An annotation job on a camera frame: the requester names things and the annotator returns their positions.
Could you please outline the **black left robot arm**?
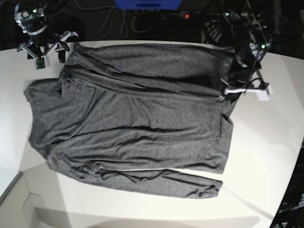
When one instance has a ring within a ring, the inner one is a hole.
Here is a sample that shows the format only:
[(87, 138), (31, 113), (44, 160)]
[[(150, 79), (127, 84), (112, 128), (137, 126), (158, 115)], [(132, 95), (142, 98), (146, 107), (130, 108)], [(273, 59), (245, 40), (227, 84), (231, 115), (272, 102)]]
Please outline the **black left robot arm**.
[(202, 13), (202, 32), (207, 43), (234, 51), (228, 76), (221, 81), (222, 97), (233, 101), (252, 93), (259, 101), (269, 101), (273, 89), (260, 72), (273, 40), (267, 15), (255, 0), (222, 0), (221, 11)]

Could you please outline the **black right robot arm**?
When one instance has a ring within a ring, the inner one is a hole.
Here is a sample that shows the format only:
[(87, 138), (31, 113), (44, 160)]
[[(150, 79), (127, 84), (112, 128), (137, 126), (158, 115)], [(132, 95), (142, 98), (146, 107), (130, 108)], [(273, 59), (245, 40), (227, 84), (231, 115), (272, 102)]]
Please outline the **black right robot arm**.
[(50, 66), (52, 52), (57, 53), (59, 63), (65, 63), (66, 53), (70, 51), (68, 39), (78, 37), (76, 31), (66, 30), (62, 34), (53, 31), (49, 23), (49, 15), (53, 12), (49, 8), (51, 4), (51, 0), (27, 0), (14, 9), (16, 24), (29, 37), (29, 41), (21, 43), (16, 50), (26, 52), (27, 58), (34, 61), (36, 70)]

